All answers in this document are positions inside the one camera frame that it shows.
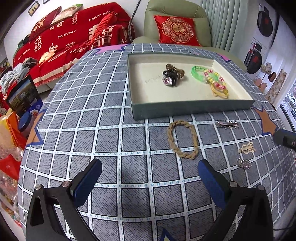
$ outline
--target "table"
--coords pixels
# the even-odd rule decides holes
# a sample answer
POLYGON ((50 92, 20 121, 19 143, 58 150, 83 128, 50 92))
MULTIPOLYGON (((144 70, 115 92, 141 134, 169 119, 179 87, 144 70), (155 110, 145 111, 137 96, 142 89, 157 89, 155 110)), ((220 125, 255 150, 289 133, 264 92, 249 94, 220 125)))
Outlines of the table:
MULTIPOLYGON (((295 196, 295 154, 274 144, 263 133, 255 108, 240 111, 174 116, 134 121, 128 91, 127 56, 138 52, 184 53, 214 58, 256 99, 280 128, 283 123, 253 81, 232 61, 220 55, 182 45, 131 44, 90 50, 57 83, 41 111, 37 137, 26 148, 20 168, 18 205, 25 230, 31 195, 36 184, 55 187, 71 180, 93 158, 103 171, 79 210, 99 240, 160 240, 166 230, 175 240, 198 240, 221 209, 212 202, 197 172, 205 158, 228 180, 240 186, 262 183, 268 193, 275 222, 295 196), (200 150, 194 160, 180 159, 169 148, 167 127, 185 120, 196 128, 200 150), (239 128, 216 128, 221 120, 234 120, 239 128), (256 151, 239 154, 248 141, 256 151), (237 159, 252 167, 237 167, 237 159)), ((190 131, 177 127, 182 151, 192 151, 190 131)), ((237 228, 244 207, 231 226, 237 228)), ((61 210, 57 214, 68 237, 74 239, 61 210)))

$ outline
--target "metal screw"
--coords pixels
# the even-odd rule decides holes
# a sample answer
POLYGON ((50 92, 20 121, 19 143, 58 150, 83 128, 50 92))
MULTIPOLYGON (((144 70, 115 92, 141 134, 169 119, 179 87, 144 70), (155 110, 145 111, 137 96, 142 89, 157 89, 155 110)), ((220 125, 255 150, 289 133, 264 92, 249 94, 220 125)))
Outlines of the metal screw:
POLYGON ((35 187, 36 190, 40 190, 41 188, 42 188, 41 184, 37 184, 36 187, 35 187))
POLYGON ((230 186, 231 186, 232 188, 236 188, 236 187, 237 187, 237 183, 236 183, 236 182, 230 182, 230 186))
POLYGON ((63 186, 64 188, 68 187, 69 185, 70 185, 70 182, 69 182, 69 181, 64 181, 64 182, 62 183, 62 186, 63 186))
POLYGON ((265 188, 264 188, 263 185, 259 184, 259 185, 258 185, 258 189, 261 190, 261 191, 263 191, 265 188))

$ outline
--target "checkered mat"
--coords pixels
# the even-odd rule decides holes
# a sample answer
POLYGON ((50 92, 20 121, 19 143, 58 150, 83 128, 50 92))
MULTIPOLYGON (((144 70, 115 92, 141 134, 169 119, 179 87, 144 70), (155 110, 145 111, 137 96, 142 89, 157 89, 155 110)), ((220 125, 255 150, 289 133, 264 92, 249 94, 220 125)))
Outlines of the checkered mat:
MULTIPOLYGON (((20 169, 18 205, 26 227, 31 195, 36 184, 55 187, 72 179, 93 158, 103 172, 79 210, 100 241, 160 240, 165 229, 176 241, 199 240, 221 212, 211 200, 197 172, 205 158, 228 180, 244 187, 262 183, 268 193, 275 222, 295 196, 295 154, 275 146, 262 135, 261 119, 253 108, 242 111, 173 116, 134 121, 128 91, 127 56, 130 53, 164 52, 216 59, 256 99, 280 128, 283 124, 264 95, 232 61, 216 53, 182 45, 135 44, 124 50, 87 52, 57 83, 43 106, 37 129, 44 144, 27 147, 20 169), (175 120, 193 124, 200 151, 195 160, 179 158, 169 148, 167 127, 175 120), (216 128, 215 122, 234 120, 238 129, 216 128), (256 152, 239 154, 248 141, 256 152), (237 158, 249 159, 248 171, 237 167, 237 158)), ((176 127, 174 137, 182 151, 192 151, 190 130, 176 127)), ((228 232, 235 232, 241 207, 228 232)), ((74 240, 59 207, 66 235, 74 240)))

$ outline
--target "blue jar lid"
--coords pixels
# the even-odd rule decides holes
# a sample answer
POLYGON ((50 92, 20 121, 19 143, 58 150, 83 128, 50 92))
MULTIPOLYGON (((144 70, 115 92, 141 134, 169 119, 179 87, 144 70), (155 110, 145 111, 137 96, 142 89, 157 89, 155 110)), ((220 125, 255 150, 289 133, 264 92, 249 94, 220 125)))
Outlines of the blue jar lid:
POLYGON ((20 132, 23 132, 30 124, 31 119, 32 119, 32 114, 30 112, 27 111, 25 114, 23 114, 23 116, 21 117, 18 123, 18 130, 20 132))

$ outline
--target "green curtain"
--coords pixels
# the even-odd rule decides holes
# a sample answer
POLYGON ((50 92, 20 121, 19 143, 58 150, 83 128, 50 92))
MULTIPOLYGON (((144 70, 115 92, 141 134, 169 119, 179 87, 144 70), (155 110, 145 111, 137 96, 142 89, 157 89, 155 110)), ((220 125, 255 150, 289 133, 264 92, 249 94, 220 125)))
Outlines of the green curtain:
POLYGON ((212 46, 238 55, 244 37, 249 0, 200 0, 209 19, 212 46))

